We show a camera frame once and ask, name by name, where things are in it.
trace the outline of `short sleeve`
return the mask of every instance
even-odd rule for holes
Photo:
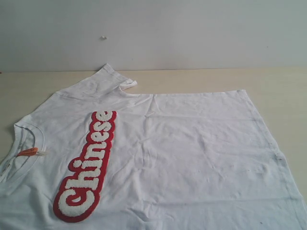
[[[106,95],[120,85],[125,85],[125,88],[130,88],[136,84],[136,81],[124,77],[114,71],[109,64],[105,64],[91,77],[88,77],[66,89],[62,89],[57,93],[77,99],[90,99]]]

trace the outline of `white t-shirt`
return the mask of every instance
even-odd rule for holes
[[[123,91],[134,85],[105,65],[15,124],[1,230],[307,229],[285,157],[244,90]],[[46,154],[16,157],[32,147]]]

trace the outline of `clothing label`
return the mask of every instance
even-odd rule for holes
[[[26,150],[23,150],[20,153],[18,153],[17,157],[19,157],[19,156],[28,156],[28,157],[34,156],[34,155],[36,155],[37,151],[38,151],[38,148],[36,148],[36,147],[31,148],[31,149],[26,149]]]
[[[87,143],[80,157],[68,165],[75,173],[63,179],[53,203],[53,211],[61,220],[82,221],[98,205],[112,147],[115,118],[114,111],[92,114]]]

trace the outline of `orange tag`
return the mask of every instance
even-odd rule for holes
[[[17,154],[17,157],[19,156],[34,156],[36,153],[37,153],[37,150],[38,148],[34,147],[34,148],[31,148],[31,149],[26,149],[26,150],[23,150],[21,151],[20,153]]]

